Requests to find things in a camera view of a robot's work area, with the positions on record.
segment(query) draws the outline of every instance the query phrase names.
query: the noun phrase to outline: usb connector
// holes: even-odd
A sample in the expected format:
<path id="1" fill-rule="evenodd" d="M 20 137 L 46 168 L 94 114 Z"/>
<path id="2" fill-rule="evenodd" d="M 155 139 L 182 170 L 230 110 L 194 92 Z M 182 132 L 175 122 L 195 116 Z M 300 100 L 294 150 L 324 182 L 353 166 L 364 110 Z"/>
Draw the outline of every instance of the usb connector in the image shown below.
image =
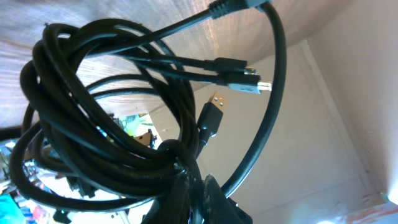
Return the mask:
<path id="1" fill-rule="evenodd" d="M 214 93 L 209 102 L 203 105 L 203 109 L 198 119 L 199 140 L 205 146 L 210 137 L 217 134 L 218 128 L 223 118 L 225 108 L 224 97 Z"/>
<path id="2" fill-rule="evenodd" d="M 221 112 L 224 110 L 224 98 L 223 96 L 214 93 L 214 95 L 209 99 L 209 103 L 215 105 Z"/>
<path id="3" fill-rule="evenodd" d="M 205 60 L 203 69 L 208 71 L 222 72 L 245 72 L 247 61 L 231 58 L 216 58 L 214 60 Z"/>
<path id="4" fill-rule="evenodd" d="M 256 70 L 251 69 L 251 73 L 255 74 Z M 219 85 L 226 85 L 232 90 L 243 91 L 246 93 L 260 94 L 262 90 L 272 90 L 272 84 L 261 81 L 259 75 L 249 75 L 249 71 L 244 73 L 227 73 L 219 74 L 221 82 Z"/>

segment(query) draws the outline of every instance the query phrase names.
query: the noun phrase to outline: usb-a plug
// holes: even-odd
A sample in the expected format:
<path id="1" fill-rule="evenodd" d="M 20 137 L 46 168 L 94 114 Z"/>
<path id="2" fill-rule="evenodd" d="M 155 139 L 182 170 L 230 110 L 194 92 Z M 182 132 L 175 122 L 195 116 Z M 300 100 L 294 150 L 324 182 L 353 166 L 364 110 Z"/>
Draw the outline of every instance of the usb-a plug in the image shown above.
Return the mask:
<path id="1" fill-rule="evenodd" d="M 199 139 L 207 144 L 210 137 L 217 134 L 218 128 L 223 118 L 225 102 L 223 96 L 215 93 L 209 102 L 203 105 L 203 109 L 198 119 Z"/>

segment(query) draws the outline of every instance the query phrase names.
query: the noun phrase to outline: cable bundle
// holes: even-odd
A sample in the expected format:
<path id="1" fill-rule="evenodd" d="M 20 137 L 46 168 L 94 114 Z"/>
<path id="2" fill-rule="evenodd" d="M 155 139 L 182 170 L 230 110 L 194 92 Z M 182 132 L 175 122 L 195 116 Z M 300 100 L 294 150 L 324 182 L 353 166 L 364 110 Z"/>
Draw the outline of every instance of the cable bundle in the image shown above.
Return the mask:
<path id="1" fill-rule="evenodd" d="M 273 90 L 248 152 L 221 188 L 227 197 L 249 174 L 264 148 L 284 89 L 286 49 L 282 23 L 270 3 L 262 4 L 261 9 L 268 15 L 275 35 Z M 225 71 L 214 67 L 215 61 L 176 57 L 161 38 L 214 17 L 214 14 L 219 17 L 220 12 L 208 9 L 155 32 L 122 19 L 102 19 L 79 29 L 65 24 L 48 25 L 43 31 L 43 39 L 33 48 L 32 61 L 21 71 L 21 88 L 29 106 L 22 124 L 23 135 L 10 161 L 11 178 L 19 192 L 50 207 L 99 212 L 134 207 L 153 199 L 161 201 L 175 191 L 177 183 L 185 183 L 189 188 L 186 198 L 182 199 L 183 207 L 170 211 L 184 213 L 179 217 L 181 223 L 188 222 L 188 218 L 192 223 L 201 223 L 204 216 L 203 183 L 195 159 L 204 144 L 200 141 L 195 121 L 195 100 L 189 80 L 229 85 L 245 83 L 248 78 L 234 65 L 230 68 L 231 76 L 226 76 Z M 83 86 L 76 76 L 81 61 L 85 57 L 107 54 L 135 63 L 141 74 L 115 75 Z M 183 65 L 223 72 L 223 75 L 185 72 Z M 159 72 L 166 82 L 152 77 L 147 69 Z M 148 82 L 152 88 L 120 88 L 90 94 L 99 86 L 123 80 Z M 180 126 L 178 139 L 164 141 L 158 150 L 149 149 L 128 136 L 96 102 L 98 98 L 131 94 L 161 97 Z M 30 126 L 34 110 L 38 112 L 40 122 Z M 112 141 L 106 139 L 97 127 Z M 59 157 L 44 152 L 45 138 Z M 33 186 L 22 170 L 24 153 L 30 142 L 34 159 L 44 169 L 80 177 L 98 189 L 121 196 L 121 199 L 64 198 Z"/>

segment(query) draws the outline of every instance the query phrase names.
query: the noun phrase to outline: black cable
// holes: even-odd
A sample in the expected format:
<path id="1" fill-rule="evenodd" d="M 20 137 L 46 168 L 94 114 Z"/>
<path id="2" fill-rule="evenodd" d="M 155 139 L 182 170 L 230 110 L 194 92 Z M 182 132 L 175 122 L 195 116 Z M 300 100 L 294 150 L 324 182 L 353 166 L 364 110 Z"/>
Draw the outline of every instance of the black cable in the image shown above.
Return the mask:
<path id="1" fill-rule="evenodd" d="M 21 127 L 0 129 L 0 141 L 17 139 L 21 136 Z"/>
<path id="2" fill-rule="evenodd" d="M 239 185 L 241 185 L 246 176 L 250 173 L 250 170 L 253 168 L 254 163 L 256 163 L 257 159 L 259 158 L 260 153 L 266 145 L 269 135 L 271 134 L 272 128 L 274 127 L 276 117 L 278 116 L 280 103 L 282 102 L 282 96 L 284 94 L 287 63 L 284 27 L 278 16 L 278 13 L 270 3 L 262 4 L 260 7 L 268 16 L 272 25 L 272 30 L 274 31 L 274 80 L 272 82 L 272 91 L 269 97 L 268 107 L 261 121 L 259 130 L 257 131 L 249 150 L 244 155 L 243 160 L 239 164 L 238 168 L 221 187 L 227 197 L 229 197 L 239 187 Z"/>
<path id="3" fill-rule="evenodd" d="M 201 61 L 176 57 L 160 39 L 209 17 L 220 17 L 237 10 L 236 5 L 230 11 L 222 7 L 226 1 L 212 4 L 206 11 L 155 32 L 122 19 L 102 19 L 79 29 L 65 24 L 48 25 L 43 32 L 43 39 L 33 49 L 33 60 L 21 71 L 21 88 L 29 100 L 29 106 L 22 125 L 23 135 L 10 160 L 11 178 L 21 195 L 68 211 L 122 210 L 152 199 L 159 200 L 156 204 L 168 204 L 165 198 L 170 198 L 168 195 L 175 192 L 171 190 L 176 185 L 174 183 L 178 181 L 177 186 L 184 187 L 181 183 L 186 179 L 189 181 L 189 197 L 182 201 L 188 202 L 184 206 L 189 206 L 192 211 L 192 223 L 201 223 L 203 184 L 195 158 L 205 144 L 200 140 L 195 121 L 195 100 L 189 80 L 218 85 L 235 83 L 256 86 L 259 77 L 243 75 L 246 64 L 243 61 L 228 58 Z M 249 4 L 239 6 L 244 6 L 241 9 L 252 7 Z M 252 169 L 269 137 L 282 100 L 286 66 L 283 27 L 271 4 L 265 3 L 262 8 L 274 29 L 274 86 L 269 106 L 251 147 L 222 188 L 227 197 Z M 138 36 L 129 30 L 142 35 Z M 60 38 L 62 34 L 70 37 Z M 79 64 L 85 57 L 104 54 L 113 54 L 135 63 L 141 74 L 107 77 L 84 87 L 76 76 Z M 182 65 L 213 70 L 219 75 L 185 72 Z M 165 82 L 152 77 L 146 69 L 159 72 Z M 100 86 L 123 80 L 148 82 L 152 88 L 121 88 L 90 94 Z M 161 97 L 180 126 L 178 139 L 164 141 L 159 150 L 149 149 L 128 136 L 96 102 L 99 98 L 126 94 Z M 40 122 L 29 128 L 35 110 Z M 97 127 L 113 141 L 105 138 Z M 59 159 L 44 153 L 44 137 Z M 97 189 L 126 198 L 93 202 L 63 198 L 35 187 L 22 170 L 24 152 L 32 141 L 34 158 L 44 169 L 77 176 Z"/>

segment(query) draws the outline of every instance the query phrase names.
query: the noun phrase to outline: white wall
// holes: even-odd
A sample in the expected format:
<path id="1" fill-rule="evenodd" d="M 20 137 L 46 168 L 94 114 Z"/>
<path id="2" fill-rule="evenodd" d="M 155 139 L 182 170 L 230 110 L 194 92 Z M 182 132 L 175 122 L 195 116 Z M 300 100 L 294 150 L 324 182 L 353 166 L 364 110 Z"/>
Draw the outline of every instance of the white wall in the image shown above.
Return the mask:
<path id="1" fill-rule="evenodd" d="M 356 1 L 309 38 L 377 189 L 398 198 L 398 1 Z"/>
<path id="2" fill-rule="evenodd" d="M 273 56 L 253 66 L 264 81 L 272 81 Z M 198 161 L 202 175 L 212 173 L 221 185 L 253 140 L 269 92 L 252 95 L 209 85 L 195 92 L 197 114 L 215 90 L 226 100 L 223 121 Z M 178 136 L 166 108 L 151 117 L 162 139 Z M 372 191 L 307 42 L 290 47 L 275 127 L 233 199 L 255 223 L 317 223 L 356 210 Z"/>

